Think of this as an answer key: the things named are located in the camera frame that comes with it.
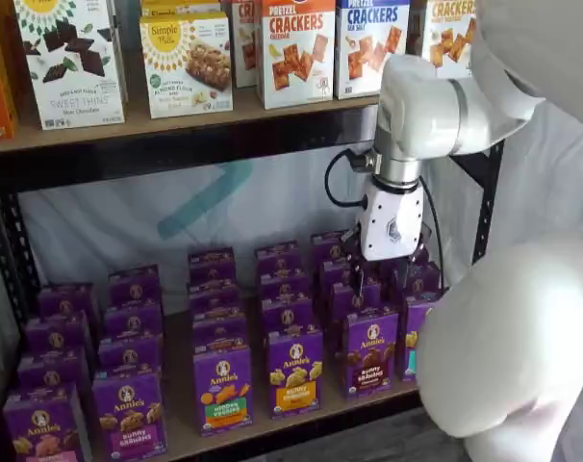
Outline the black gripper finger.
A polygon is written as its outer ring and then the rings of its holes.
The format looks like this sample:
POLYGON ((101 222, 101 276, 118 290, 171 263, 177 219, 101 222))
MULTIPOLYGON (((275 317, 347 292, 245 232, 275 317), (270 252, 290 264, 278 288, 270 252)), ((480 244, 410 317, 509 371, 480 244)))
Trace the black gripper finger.
POLYGON ((406 257, 402 278, 402 284, 404 287, 406 287, 410 282, 412 274, 415 270, 419 270, 429 263, 430 254, 428 250, 428 243, 430 242, 432 233, 432 229, 427 224, 423 224, 421 226, 418 245, 416 249, 406 257))
POLYGON ((365 279, 365 259, 361 247, 360 227, 352 227, 342 236, 342 250, 349 265, 348 285, 355 296, 360 296, 365 279))

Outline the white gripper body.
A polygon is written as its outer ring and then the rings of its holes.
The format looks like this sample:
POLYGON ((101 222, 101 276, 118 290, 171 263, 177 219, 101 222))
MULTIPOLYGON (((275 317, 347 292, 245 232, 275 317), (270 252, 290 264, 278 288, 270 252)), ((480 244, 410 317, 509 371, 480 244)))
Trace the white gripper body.
POLYGON ((365 184, 367 207, 358 214, 360 248, 367 261, 411 255, 418 246, 423 214, 423 188, 390 192, 365 184))

